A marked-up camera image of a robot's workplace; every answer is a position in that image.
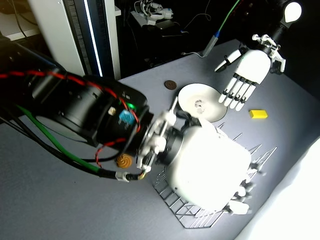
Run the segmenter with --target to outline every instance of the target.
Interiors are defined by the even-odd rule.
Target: plate
[[[193,83],[180,90],[178,102],[181,109],[192,117],[204,118],[212,123],[219,121],[227,113],[227,107],[218,102],[220,95],[208,85]]]

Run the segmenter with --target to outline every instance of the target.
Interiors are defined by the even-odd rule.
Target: dish rack
[[[242,133],[240,133],[233,140],[236,141],[241,135]],[[250,154],[253,155],[261,146],[262,144],[250,149]],[[277,147],[274,147],[273,149],[267,151],[265,154],[252,161],[252,163],[262,164],[263,166],[276,151],[276,149]],[[256,174],[257,172],[249,174],[249,178],[252,179]],[[166,203],[168,208],[175,215],[175,217],[182,224],[182,226],[186,229],[212,228],[223,216],[223,214],[227,213],[223,210],[210,212],[197,205],[192,204],[191,202],[188,202],[183,197],[179,196],[173,189],[171,189],[166,180],[166,168],[164,168],[163,171],[157,175],[153,187]]]

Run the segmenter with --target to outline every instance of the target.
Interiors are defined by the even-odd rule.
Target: led light strip
[[[92,27],[91,17],[90,17],[90,12],[89,12],[89,7],[88,7],[88,0],[84,0],[84,7],[85,7],[86,17],[87,17],[88,23],[89,23],[89,29],[90,29],[91,39],[92,39],[92,43],[93,43],[93,49],[94,49],[95,59],[96,59],[96,62],[97,62],[97,64],[98,64],[98,69],[99,69],[100,77],[102,77],[102,71],[101,71],[101,66],[100,66],[100,60],[99,60],[98,50],[97,50],[97,46],[96,46],[94,29],[93,29],[93,27]]]

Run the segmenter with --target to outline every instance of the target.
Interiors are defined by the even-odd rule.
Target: green wire
[[[235,4],[233,5],[233,7],[230,9],[230,11],[228,12],[228,14],[226,15],[226,17],[225,17],[225,19],[223,20],[223,22],[222,22],[222,24],[221,24],[221,26],[220,26],[220,28],[219,28],[219,30],[218,30],[218,32],[220,32],[221,31],[221,29],[223,28],[223,26],[225,25],[225,23],[226,23],[226,21],[227,21],[227,19],[228,19],[228,17],[229,17],[229,15],[232,13],[232,11],[235,9],[235,7],[237,6],[237,4],[240,2],[240,0],[237,0],[236,2],[235,2]]]
[[[53,145],[55,145],[55,147],[62,152],[63,154],[65,154],[68,158],[70,158],[71,160],[75,161],[76,163],[88,168],[89,170],[97,173],[100,168],[91,165],[90,163],[82,160],[81,158],[73,155],[72,153],[68,152],[56,139],[54,136],[51,135],[51,133],[41,124],[41,122],[39,122],[37,119],[34,118],[34,116],[32,115],[32,113],[30,111],[28,111],[27,109],[23,108],[22,106],[17,105],[17,107],[30,119],[31,122],[33,122],[33,124],[40,129],[40,131],[53,143]]]

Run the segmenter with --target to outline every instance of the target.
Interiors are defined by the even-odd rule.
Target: green led light
[[[131,103],[129,103],[129,102],[127,102],[126,105],[131,109],[136,109],[136,106],[131,104]]]

